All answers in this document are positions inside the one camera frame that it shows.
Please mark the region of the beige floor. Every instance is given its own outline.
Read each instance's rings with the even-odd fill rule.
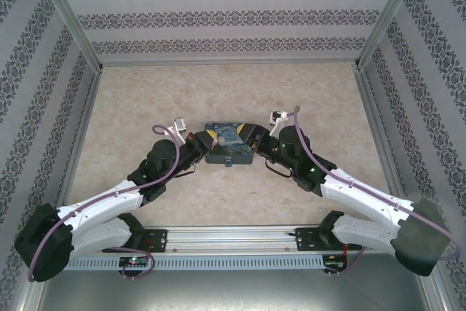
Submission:
[[[349,64],[276,64],[105,68],[69,203],[126,178],[159,139],[156,123],[184,117],[188,131],[206,122],[268,125],[271,110],[301,105],[301,128],[314,151],[361,181],[386,191]],[[145,225],[316,224],[330,210],[354,211],[307,193],[252,165],[197,166],[171,181],[135,215]]]

